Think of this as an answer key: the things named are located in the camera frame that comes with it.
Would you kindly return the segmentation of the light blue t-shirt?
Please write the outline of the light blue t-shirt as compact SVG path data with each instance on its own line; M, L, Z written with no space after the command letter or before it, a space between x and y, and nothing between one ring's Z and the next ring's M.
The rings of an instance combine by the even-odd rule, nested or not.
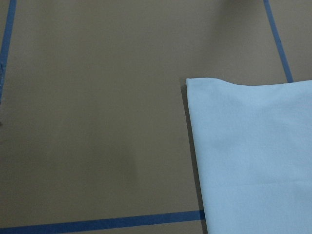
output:
M311 233L311 81L186 85L208 232Z

